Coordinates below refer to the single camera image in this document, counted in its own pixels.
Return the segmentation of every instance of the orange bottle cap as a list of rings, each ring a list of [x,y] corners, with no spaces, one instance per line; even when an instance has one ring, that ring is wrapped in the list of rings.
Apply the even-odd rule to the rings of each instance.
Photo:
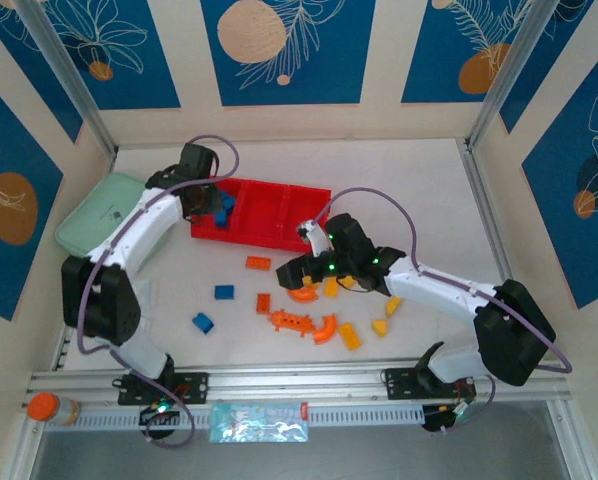
[[[28,416],[39,422],[47,422],[59,410],[59,398],[52,393],[38,393],[28,404]]]

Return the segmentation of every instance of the blue sticker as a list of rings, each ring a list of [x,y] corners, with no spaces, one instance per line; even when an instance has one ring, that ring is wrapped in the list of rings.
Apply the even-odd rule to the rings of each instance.
[[[523,170],[581,308],[598,298],[598,62]]]
[[[569,10],[581,1],[562,0],[561,8]],[[533,0],[428,0],[401,101],[482,101],[532,4]]]
[[[31,58],[37,64],[41,54],[16,13],[1,3],[0,11],[12,12],[17,23],[1,22],[0,36],[18,40],[20,65]],[[48,0],[40,5],[101,110],[181,106],[147,0]]]
[[[0,39],[74,143],[83,120],[12,8],[0,3]]]
[[[202,0],[224,106],[359,103],[375,0]]]
[[[532,100],[594,0],[561,0],[499,113],[508,132]]]
[[[0,98],[0,317],[12,320],[63,174]]]

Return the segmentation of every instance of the white table surface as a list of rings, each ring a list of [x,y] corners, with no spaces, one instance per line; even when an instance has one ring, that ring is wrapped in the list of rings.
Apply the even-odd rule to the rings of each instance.
[[[221,158],[221,172],[232,164],[228,148],[208,143]],[[420,262],[464,278],[499,283],[497,268],[477,212],[454,140],[381,140],[240,143],[237,178],[329,188],[333,194],[351,186],[375,187],[393,195],[412,215],[419,235]],[[177,163],[181,146],[121,150],[115,171],[147,179]],[[355,193],[337,201],[331,215],[349,212],[375,245],[410,250],[410,232],[399,212],[385,200]],[[371,321],[384,318],[387,298],[340,288],[336,299],[312,304],[293,302],[277,285],[274,269],[296,254],[190,237],[187,222],[172,228],[165,245],[139,278],[151,280],[153,304],[148,330],[170,353],[176,366],[245,365],[318,361],[363,361],[415,357],[434,342],[464,328],[436,310],[409,300],[389,320],[389,333],[378,338]],[[245,268],[248,255],[272,259],[270,272]],[[234,284],[236,298],[216,301],[214,286]],[[257,293],[272,294],[272,308],[309,314],[317,328],[321,317],[335,313],[350,322],[363,343],[348,351],[339,335],[315,345],[310,335],[275,332],[257,315]],[[191,319],[204,312],[214,329],[204,335]],[[66,370],[118,368],[105,352],[84,357],[73,335]]]

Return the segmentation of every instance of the yellow block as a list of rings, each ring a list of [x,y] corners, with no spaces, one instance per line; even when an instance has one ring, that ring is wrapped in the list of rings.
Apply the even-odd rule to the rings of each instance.
[[[372,329],[380,337],[385,337],[388,333],[388,321],[387,320],[373,320]]]
[[[319,285],[321,285],[321,282],[312,283],[312,279],[310,278],[310,275],[306,275],[305,277],[303,277],[303,286],[304,287],[317,288]]]
[[[324,289],[323,294],[326,297],[336,298],[338,292],[339,292],[339,284],[337,283],[337,278],[336,277],[326,278],[326,288]]]
[[[355,350],[361,346],[359,337],[355,332],[354,327],[350,323],[339,325],[339,335],[343,338],[343,343],[346,344],[348,350]]]
[[[401,298],[390,297],[390,300],[386,304],[386,318],[392,317],[392,314],[399,308],[399,305],[401,305]]]
[[[348,275],[347,277],[344,277],[341,280],[339,280],[339,283],[341,283],[346,288],[352,288],[357,284],[357,281],[350,275]]]

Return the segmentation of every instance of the red tray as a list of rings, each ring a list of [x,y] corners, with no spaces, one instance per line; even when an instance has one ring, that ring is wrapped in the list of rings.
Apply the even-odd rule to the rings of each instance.
[[[317,216],[330,201],[330,190],[299,187],[280,183],[229,178],[217,184],[236,199],[228,227],[215,226],[213,215],[204,215],[200,223],[193,223],[191,235],[222,242],[255,245],[293,252],[307,252],[297,226]],[[319,224],[323,227],[328,212]]]

